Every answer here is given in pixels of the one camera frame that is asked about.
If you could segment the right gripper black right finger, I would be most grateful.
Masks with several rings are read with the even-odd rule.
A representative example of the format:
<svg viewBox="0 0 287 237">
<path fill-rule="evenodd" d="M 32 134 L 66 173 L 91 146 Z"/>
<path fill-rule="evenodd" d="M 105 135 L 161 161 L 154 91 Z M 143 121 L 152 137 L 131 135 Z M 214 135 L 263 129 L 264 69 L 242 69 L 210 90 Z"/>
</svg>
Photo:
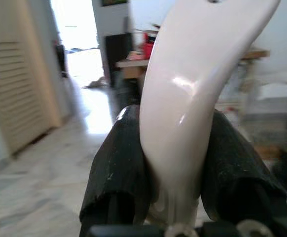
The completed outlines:
<svg viewBox="0 0 287 237">
<path fill-rule="evenodd" d="M 201 199 L 213 221 L 287 218 L 287 195 L 253 146 L 224 114 L 214 113 Z"/>
</svg>

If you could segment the cream louvered door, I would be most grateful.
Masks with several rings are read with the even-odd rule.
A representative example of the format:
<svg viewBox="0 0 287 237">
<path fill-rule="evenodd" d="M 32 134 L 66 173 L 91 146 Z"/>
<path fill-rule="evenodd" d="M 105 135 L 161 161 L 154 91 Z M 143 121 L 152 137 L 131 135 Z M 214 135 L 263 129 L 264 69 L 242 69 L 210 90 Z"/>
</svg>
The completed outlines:
<svg viewBox="0 0 287 237">
<path fill-rule="evenodd" d="M 13 154 L 62 124 L 27 0 L 0 0 L 0 131 Z"/>
</svg>

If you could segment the wooden table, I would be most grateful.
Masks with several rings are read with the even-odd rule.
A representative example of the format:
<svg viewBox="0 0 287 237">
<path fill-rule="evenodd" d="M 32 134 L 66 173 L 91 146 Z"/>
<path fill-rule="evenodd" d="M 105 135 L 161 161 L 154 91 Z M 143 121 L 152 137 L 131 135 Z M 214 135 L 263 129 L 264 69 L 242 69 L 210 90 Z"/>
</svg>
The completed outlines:
<svg viewBox="0 0 287 237">
<path fill-rule="evenodd" d="M 259 60 L 261 58 L 267 58 L 270 55 L 270 51 L 267 49 L 261 49 L 252 47 L 249 51 L 242 57 L 241 62 Z M 117 62 L 115 65 L 119 68 L 125 79 L 134 79 L 141 76 L 147 69 L 149 60 L 122 60 Z"/>
</svg>

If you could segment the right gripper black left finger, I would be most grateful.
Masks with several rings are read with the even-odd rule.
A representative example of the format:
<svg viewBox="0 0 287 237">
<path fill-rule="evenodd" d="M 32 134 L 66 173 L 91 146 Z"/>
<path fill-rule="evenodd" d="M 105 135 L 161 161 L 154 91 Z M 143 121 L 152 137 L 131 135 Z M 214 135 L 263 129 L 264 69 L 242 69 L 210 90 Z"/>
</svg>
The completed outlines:
<svg viewBox="0 0 287 237">
<path fill-rule="evenodd" d="M 124 108 L 97 151 L 79 214 L 79 237 L 160 237 L 144 225 L 155 197 L 139 133 L 138 105 Z"/>
</svg>

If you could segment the dark framed picture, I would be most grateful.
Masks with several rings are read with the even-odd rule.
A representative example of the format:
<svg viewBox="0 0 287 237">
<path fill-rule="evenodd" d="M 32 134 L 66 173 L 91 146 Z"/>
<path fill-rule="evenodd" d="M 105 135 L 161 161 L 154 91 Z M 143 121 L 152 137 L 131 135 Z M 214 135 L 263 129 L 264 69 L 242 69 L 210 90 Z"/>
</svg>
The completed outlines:
<svg viewBox="0 0 287 237">
<path fill-rule="evenodd" d="M 128 0 L 101 0 L 102 6 L 111 6 L 111 5 L 117 5 L 117 4 L 126 4 L 128 3 Z"/>
</svg>

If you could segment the black wall-hung item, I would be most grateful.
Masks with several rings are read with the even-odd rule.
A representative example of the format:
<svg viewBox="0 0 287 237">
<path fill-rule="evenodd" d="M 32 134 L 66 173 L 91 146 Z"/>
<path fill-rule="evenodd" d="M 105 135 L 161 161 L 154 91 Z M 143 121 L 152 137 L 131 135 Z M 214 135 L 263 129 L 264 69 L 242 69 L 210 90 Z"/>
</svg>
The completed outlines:
<svg viewBox="0 0 287 237">
<path fill-rule="evenodd" d="M 62 77 L 66 78 L 67 77 L 67 71 L 65 67 L 65 52 L 64 52 L 64 47 L 63 45 L 55 45 L 55 50 L 56 50 L 56 55 L 60 67 L 60 71 L 62 74 Z"/>
</svg>

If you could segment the red plastic item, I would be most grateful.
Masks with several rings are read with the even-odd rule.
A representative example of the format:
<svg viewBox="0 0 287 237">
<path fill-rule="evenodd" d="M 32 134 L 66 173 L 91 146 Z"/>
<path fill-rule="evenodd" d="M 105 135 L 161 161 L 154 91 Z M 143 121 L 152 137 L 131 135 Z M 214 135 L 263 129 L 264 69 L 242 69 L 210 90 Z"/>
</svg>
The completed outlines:
<svg viewBox="0 0 287 237">
<path fill-rule="evenodd" d="M 150 58 L 155 40 L 156 34 L 151 34 L 148 32 L 144 33 L 143 56 L 145 60 Z"/>
</svg>

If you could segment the dark tall cylinder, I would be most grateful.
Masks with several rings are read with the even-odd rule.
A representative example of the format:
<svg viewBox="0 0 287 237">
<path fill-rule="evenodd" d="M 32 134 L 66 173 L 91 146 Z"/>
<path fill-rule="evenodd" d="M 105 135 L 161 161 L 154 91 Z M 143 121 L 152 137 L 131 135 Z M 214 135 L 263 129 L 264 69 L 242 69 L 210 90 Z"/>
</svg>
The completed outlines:
<svg viewBox="0 0 287 237">
<path fill-rule="evenodd" d="M 125 60 L 133 50 L 133 39 L 131 33 L 123 33 L 105 37 L 106 57 L 108 62 L 108 73 L 110 86 L 115 86 L 115 71 L 119 71 L 116 63 Z"/>
</svg>

